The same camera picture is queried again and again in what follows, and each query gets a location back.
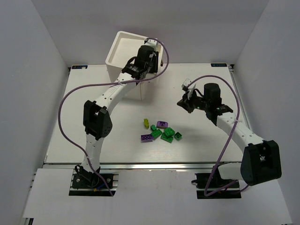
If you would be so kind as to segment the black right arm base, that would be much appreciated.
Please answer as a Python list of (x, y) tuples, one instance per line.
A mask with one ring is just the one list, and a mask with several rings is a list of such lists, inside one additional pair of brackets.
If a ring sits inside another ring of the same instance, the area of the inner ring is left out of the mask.
[[(223, 188), (222, 190), (216, 192), (213, 195), (205, 196), (204, 189), (206, 187), (209, 176), (210, 173), (196, 173), (195, 179), (191, 181), (191, 184), (196, 186), (197, 199), (240, 199), (241, 198), (241, 193), (239, 192), (240, 185), (238, 182), (236, 182), (235, 184), (227, 188)], [(209, 184), (207, 193), (215, 191), (216, 189), (221, 188), (231, 183), (232, 181), (233, 180), (221, 179), (219, 175), (215, 174)]]

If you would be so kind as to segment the lime curved lego brick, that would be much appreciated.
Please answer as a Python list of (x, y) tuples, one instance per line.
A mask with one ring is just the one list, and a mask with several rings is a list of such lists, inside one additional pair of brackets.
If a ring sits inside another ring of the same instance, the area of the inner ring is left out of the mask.
[(143, 123), (144, 123), (144, 127), (145, 127), (146, 129), (149, 129), (149, 121), (148, 121), (148, 119), (144, 119), (144, 120), (143, 120)]

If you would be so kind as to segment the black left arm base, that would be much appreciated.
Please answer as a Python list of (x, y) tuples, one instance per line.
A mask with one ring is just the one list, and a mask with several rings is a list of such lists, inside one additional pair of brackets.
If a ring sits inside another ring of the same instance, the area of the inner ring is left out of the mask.
[(88, 172), (81, 165), (76, 165), (68, 195), (113, 197), (118, 186), (119, 176), (113, 173), (101, 173), (100, 175), (105, 181), (94, 172)]

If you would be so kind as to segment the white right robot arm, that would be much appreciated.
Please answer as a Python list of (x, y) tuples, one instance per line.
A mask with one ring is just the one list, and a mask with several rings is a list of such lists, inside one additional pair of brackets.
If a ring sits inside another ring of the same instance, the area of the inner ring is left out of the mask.
[(198, 96), (195, 87), (183, 84), (184, 95), (177, 105), (192, 113), (203, 110), (206, 117), (219, 129), (231, 136), (243, 157), (240, 163), (226, 163), (217, 167), (223, 180), (243, 180), (254, 186), (282, 176), (279, 145), (266, 141), (239, 122), (233, 110), (222, 103), (221, 90), (216, 83), (204, 85), (204, 95)]

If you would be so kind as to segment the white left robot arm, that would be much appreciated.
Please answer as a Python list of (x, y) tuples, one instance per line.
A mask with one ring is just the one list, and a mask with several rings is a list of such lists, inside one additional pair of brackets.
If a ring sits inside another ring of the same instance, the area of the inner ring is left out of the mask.
[(104, 94), (94, 101), (86, 101), (83, 111), (83, 125), (86, 133), (85, 151), (81, 166), (88, 172), (98, 170), (104, 138), (109, 135), (113, 124), (111, 114), (120, 100), (143, 80), (148, 73), (158, 71), (158, 43), (143, 44), (135, 57), (130, 58), (121, 70), (116, 84), (111, 84)]

